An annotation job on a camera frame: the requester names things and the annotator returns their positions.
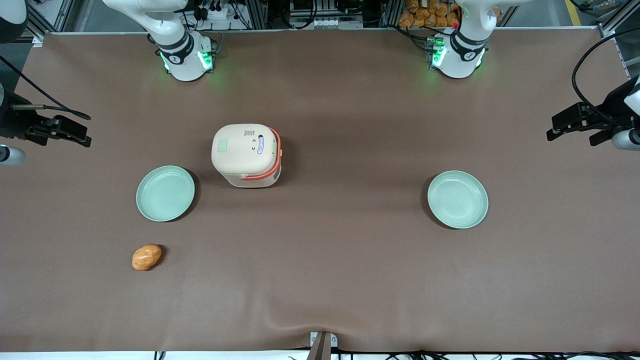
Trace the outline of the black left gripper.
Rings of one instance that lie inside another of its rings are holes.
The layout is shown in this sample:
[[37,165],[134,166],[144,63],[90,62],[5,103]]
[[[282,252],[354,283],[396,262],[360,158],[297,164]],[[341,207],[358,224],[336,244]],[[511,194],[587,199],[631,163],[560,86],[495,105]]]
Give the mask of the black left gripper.
[[589,137],[592,147],[610,141],[614,134],[626,130],[639,129],[640,116],[640,80],[636,75],[624,84],[613,89],[598,107],[606,116],[601,116],[583,102],[577,102],[551,117],[551,129],[546,132],[547,141],[555,141],[562,135],[574,132],[597,130]]

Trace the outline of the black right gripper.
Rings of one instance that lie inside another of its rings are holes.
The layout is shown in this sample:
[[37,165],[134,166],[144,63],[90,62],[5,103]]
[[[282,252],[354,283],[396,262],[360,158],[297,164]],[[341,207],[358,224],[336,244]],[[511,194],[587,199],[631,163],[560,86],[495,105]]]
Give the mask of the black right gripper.
[[41,123],[41,117],[34,105],[9,105],[0,110],[0,136],[7,139],[30,141],[46,146],[49,140],[69,141],[85,148],[92,145],[93,139],[87,136],[87,127],[64,115],[55,115],[45,120],[51,130],[31,129]]

